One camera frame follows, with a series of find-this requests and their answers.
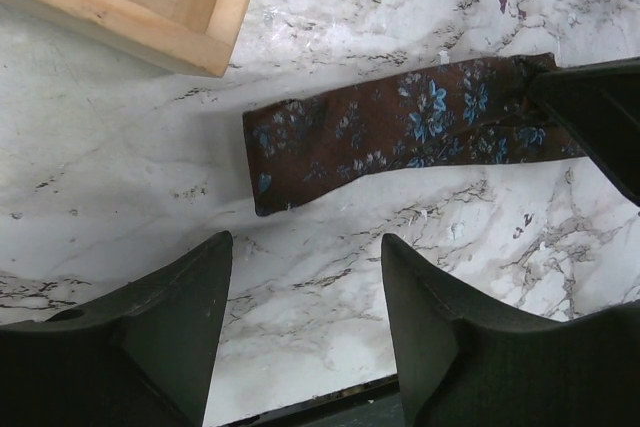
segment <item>flower pattern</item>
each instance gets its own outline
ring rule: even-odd
[[[483,58],[365,82],[243,116],[256,213],[289,210],[364,175],[584,155],[523,102],[550,54]]]

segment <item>red stain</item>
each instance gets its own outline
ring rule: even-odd
[[[498,2],[500,2],[500,12],[504,14],[507,9],[507,0],[498,0]]]

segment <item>folded cloth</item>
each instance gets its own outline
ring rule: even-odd
[[[440,65],[245,112],[256,213],[310,202],[364,175],[581,157],[525,99],[552,54]]]

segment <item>fabric fold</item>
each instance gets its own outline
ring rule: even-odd
[[[389,170],[583,156],[525,99],[535,75],[551,70],[552,54],[482,58],[245,112],[256,213],[298,207]]]

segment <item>marble surface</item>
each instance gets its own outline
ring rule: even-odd
[[[380,238],[558,320],[640,297],[638,209],[586,159],[364,178],[253,214],[240,113],[486,54],[640,55],[640,0],[252,0],[223,79],[0,7],[0,322],[235,236],[205,426],[394,372]]]

